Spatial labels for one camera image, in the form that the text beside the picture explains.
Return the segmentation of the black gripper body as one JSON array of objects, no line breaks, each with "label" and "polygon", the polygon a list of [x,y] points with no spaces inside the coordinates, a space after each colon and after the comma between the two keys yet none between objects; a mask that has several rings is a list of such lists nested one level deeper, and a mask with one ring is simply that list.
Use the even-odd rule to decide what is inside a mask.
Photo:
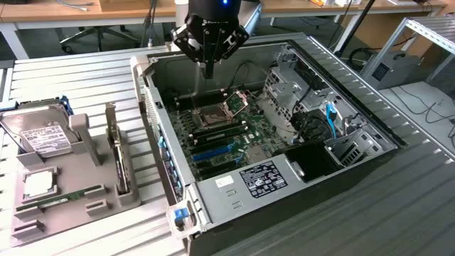
[{"label": "black gripper body", "polygon": [[232,34],[243,31],[238,14],[240,1],[190,1],[186,25],[188,43],[196,50],[204,45],[226,41]]}]

